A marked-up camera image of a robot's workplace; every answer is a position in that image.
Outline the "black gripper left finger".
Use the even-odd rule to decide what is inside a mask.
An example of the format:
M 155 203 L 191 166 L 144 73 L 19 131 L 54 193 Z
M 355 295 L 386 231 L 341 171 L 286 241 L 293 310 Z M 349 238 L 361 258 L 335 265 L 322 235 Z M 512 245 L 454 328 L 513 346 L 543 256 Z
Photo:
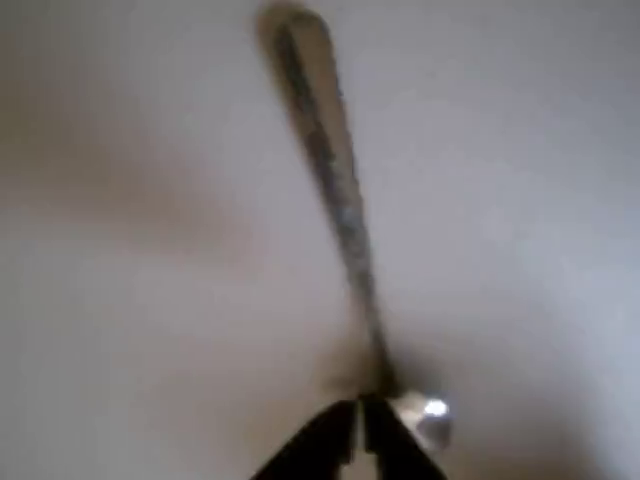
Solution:
M 356 409 L 355 400 L 340 400 L 319 412 L 252 479 L 339 479 L 342 467 L 352 458 Z

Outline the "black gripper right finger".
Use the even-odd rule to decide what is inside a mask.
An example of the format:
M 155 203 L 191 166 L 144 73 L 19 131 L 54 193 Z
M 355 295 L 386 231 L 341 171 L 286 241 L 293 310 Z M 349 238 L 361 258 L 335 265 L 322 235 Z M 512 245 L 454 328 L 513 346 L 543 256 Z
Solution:
M 446 475 L 420 448 L 391 405 L 378 396 L 362 396 L 365 449 L 375 456 L 378 478 L 445 480 Z

